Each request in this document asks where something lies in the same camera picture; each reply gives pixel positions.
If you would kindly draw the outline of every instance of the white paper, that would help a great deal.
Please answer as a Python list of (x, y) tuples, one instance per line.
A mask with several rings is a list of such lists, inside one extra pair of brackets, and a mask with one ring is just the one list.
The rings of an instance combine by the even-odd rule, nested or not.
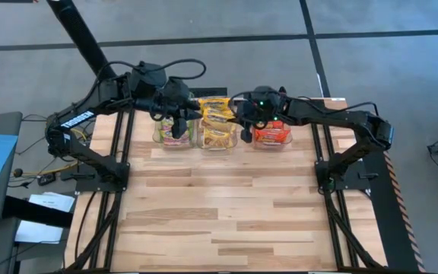
[[(29, 202), (37, 205), (46, 206), (51, 209), (58, 209), (69, 212), (74, 204), (74, 198), (58, 193), (44, 193), (42, 195), (32, 194)], [(31, 221), (21, 221), (20, 227), (16, 232), (17, 242), (49, 242), (49, 244), (58, 244), (62, 236), (63, 228), (53, 227), (51, 225), (39, 224)]]

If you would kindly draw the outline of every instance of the concrete floor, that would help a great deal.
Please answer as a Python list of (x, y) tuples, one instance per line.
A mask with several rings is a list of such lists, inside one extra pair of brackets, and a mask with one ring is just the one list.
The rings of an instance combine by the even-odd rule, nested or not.
[[(306, 33), (296, 0), (75, 2), (99, 41)], [(437, 0), (307, 3), (316, 33), (438, 29)], [(45, 1), (0, 4), (0, 46), (70, 42)], [(438, 36), (319, 40), (318, 44), (332, 96), (346, 97), (351, 104), (374, 101), (395, 126), (390, 155), (426, 270), (438, 272), (438, 168), (426, 150), (438, 139)], [(291, 95), (320, 96), (307, 40), (129, 46), (104, 52), (108, 60), (135, 63), (202, 59), (208, 72), (188, 81), (191, 87), (228, 87), (235, 94), (269, 84), (283, 85)], [(187, 75), (195, 67), (184, 65), (167, 72)], [(0, 52), (0, 113), (18, 110), (47, 116), (82, 98), (93, 77), (76, 49)], [(41, 136), (42, 123), (24, 123), (17, 150)], [(50, 161), (46, 144), (40, 142), (16, 156), (14, 167), (40, 170)], [(73, 188), (72, 182), (34, 184), (28, 190), (10, 189), (10, 194), (25, 197)], [(53, 271), (61, 259), (57, 253), (50, 259), (24, 261), (22, 272)]]

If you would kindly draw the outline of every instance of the yellow cable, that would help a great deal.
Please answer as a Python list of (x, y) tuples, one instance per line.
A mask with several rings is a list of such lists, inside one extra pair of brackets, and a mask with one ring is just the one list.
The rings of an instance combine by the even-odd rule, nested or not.
[[(84, 139), (84, 141), (87, 141), (87, 138), (85, 137), (85, 134), (82, 131), (77, 130), (77, 129), (71, 129), (71, 131), (81, 135), (82, 138)], [(69, 169), (71, 167), (74, 167), (75, 165), (77, 165), (77, 162), (72, 163), (72, 164), (67, 164), (64, 167), (60, 167), (60, 168), (57, 168), (57, 169), (54, 169), (54, 170), (44, 170), (42, 172), (24, 172), (23, 175), (45, 175), (45, 174), (51, 174), (51, 173), (54, 173), (54, 172), (59, 172), (59, 171), (62, 171), (62, 170)]]

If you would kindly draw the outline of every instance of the wooden plank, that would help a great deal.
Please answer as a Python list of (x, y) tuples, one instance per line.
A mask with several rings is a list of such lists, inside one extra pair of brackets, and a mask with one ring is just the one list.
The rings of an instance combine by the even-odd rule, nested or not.
[[(346, 107), (343, 100), (325, 102), (331, 108)], [(109, 154), (115, 121), (116, 115), (97, 117), (91, 147), (102, 155)], [(136, 113), (134, 127), (139, 130), (132, 135), (132, 170), (119, 213), (112, 271), (335, 269), (309, 126), (293, 127), (292, 143), (276, 152), (258, 151), (244, 142), (228, 151), (166, 150), (153, 141), (154, 122), (147, 113)], [(353, 144), (351, 130), (330, 129), (336, 151)], [(322, 129), (321, 142), (326, 156)], [(375, 260), (386, 264), (371, 201), (359, 191), (344, 194), (353, 232)], [(89, 197), (84, 193), (77, 200), (67, 264), (74, 261)], [(99, 204), (100, 193), (84, 221), (80, 252), (94, 234)], [(346, 243), (341, 247), (348, 265)]]

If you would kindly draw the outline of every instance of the wooden table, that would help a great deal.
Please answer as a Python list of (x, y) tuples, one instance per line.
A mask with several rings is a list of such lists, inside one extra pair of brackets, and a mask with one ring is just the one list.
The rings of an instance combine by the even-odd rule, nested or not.
[[(335, 109), (347, 106), (345, 100), (325, 99), (325, 104)], [(97, 118), (93, 150), (109, 154), (115, 121), (116, 116)], [(165, 151), (152, 140), (154, 122), (147, 113), (136, 113), (133, 129), (132, 171), (119, 213), (112, 271), (335, 269), (325, 205), (317, 193), (310, 126), (293, 127), (294, 140), (283, 151), (256, 151), (238, 142), (230, 153)], [(355, 142), (349, 129), (331, 131), (336, 151)], [(323, 131), (319, 132), (326, 155)], [(357, 190), (344, 194), (354, 234), (386, 265), (371, 201)], [(74, 261), (89, 197), (85, 193), (77, 200), (67, 264)], [(79, 253), (94, 234), (99, 204), (98, 193), (84, 223)], [(339, 234), (348, 266), (345, 239)], [(105, 235), (98, 266), (103, 265), (106, 241)]]

